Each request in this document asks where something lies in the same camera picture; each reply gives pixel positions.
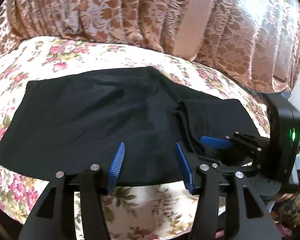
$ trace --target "round metal pin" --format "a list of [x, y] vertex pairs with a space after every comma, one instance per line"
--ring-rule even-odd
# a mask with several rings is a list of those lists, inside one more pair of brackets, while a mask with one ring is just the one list
[[207, 164], [200, 165], [200, 170], [207, 171], [208, 169], [209, 169], [209, 166]]
[[58, 171], [58, 172], [56, 173], [56, 177], [57, 177], [57, 178], [62, 178], [63, 175], [64, 175], [64, 172], [63, 172], [63, 171]]
[[93, 164], [90, 166], [90, 170], [92, 171], [97, 171], [100, 169], [100, 166], [98, 164]]
[[242, 178], [243, 178], [243, 173], [242, 173], [241, 171], [237, 171], [237, 172], [235, 173], [235, 176], [236, 176], [237, 178], [239, 178], [239, 179], [242, 179]]

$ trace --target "floral cushion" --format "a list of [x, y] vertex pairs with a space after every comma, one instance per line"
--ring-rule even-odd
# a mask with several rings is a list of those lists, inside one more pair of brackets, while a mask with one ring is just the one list
[[[172, 81], [222, 99], [241, 101], [262, 136], [269, 136], [266, 106], [219, 71], [198, 63], [128, 45], [98, 44], [35, 37], [0, 58], [0, 140], [30, 80], [56, 78], [91, 70], [153, 66]], [[22, 176], [0, 166], [0, 208], [25, 223], [48, 182]], [[183, 182], [148, 187], [117, 187], [103, 197], [113, 239], [169, 239], [190, 231], [197, 197]], [[224, 211], [224, 200], [219, 212]], [[80, 193], [74, 195], [77, 239], [84, 239]]]

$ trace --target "brown patterned fabric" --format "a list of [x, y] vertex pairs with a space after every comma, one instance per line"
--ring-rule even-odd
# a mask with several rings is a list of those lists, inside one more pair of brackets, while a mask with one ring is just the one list
[[[0, 57], [36, 36], [129, 44], [172, 54], [190, 0], [5, 0]], [[297, 0], [215, 0], [196, 62], [259, 92], [292, 89], [300, 69]]]

